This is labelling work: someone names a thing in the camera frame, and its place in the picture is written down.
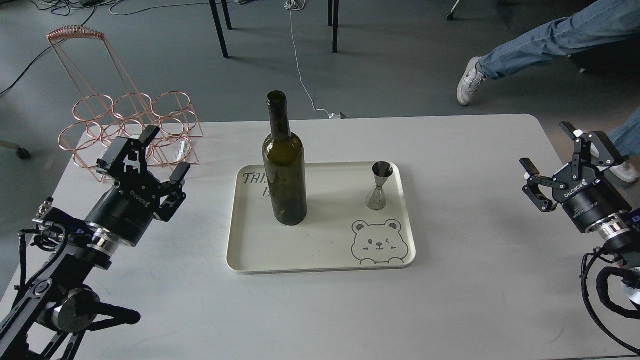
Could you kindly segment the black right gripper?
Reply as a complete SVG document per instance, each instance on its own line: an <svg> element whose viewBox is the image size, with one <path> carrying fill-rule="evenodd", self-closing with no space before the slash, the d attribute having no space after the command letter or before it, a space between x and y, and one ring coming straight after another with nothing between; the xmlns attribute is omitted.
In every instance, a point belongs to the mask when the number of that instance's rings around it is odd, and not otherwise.
<svg viewBox="0 0 640 360"><path fill-rule="evenodd" d="M569 121L559 126L573 141L571 162L565 164L553 178L540 175L530 158L521 158L519 163L527 173L522 192L542 213L553 212L558 203L581 233L592 232L590 228L610 215L628 214L631 205L619 191L606 180L603 170L621 166L623 157L601 131L580 132ZM573 178L573 173L580 173ZM540 186L554 189L552 196L558 203L547 198Z"/></svg>

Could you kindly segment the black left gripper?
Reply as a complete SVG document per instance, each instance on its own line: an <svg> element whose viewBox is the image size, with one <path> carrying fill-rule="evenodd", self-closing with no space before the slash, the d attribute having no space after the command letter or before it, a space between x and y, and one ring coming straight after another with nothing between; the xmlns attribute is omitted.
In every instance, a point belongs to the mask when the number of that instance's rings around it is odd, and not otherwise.
<svg viewBox="0 0 640 360"><path fill-rule="evenodd" d="M160 182L147 170L146 152L160 132L149 125L137 138L118 136L103 157L96 172L114 180L85 222L102 231L116 243L134 248L153 220L167 223L186 199L183 191L189 162L179 162L168 181Z"/></svg>

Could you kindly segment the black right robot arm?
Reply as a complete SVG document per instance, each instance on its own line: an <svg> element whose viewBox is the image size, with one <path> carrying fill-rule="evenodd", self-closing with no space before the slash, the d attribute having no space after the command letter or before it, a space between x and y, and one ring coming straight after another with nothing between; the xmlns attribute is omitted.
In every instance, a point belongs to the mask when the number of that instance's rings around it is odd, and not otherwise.
<svg viewBox="0 0 640 360"><path fill-rule="evenodd" d="M588 276L596 260L606 263L595 287L600 303L627 319L639 315L639 212L623 198L605 176L605 171L623 162L606 133L583 133L562 121L560 127L573 142L573 155L551 177L540 174L529 158L521 158L526 171L522 191L540 212L562 207L580 233L597 233L603 244L582 258L582 299L594 323L611 339L634 354L639 349L622 341L602 323L590 301Z"/></svg>

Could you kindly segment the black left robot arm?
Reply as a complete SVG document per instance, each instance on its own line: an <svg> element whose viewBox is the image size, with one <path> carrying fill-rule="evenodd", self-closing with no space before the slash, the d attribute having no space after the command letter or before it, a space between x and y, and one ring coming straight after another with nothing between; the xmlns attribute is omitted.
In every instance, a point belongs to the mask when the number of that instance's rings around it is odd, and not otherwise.
<svg viewBox="0 0 640 360"><path fill-rule="evenodd" d="M97 161L96 171L114 185L86 219L73 218L47 199L19 233L20 280L11 312L1 324L3 360L72 360L86 332L140 321L140 313L104 303L85 284L95 269L109 269L119 245L137 246L156 219L169 221L186 199L190 164L179 162L169 180L147 170L147 148L160 132L149 125L137 138L118 136Z"/></svg>

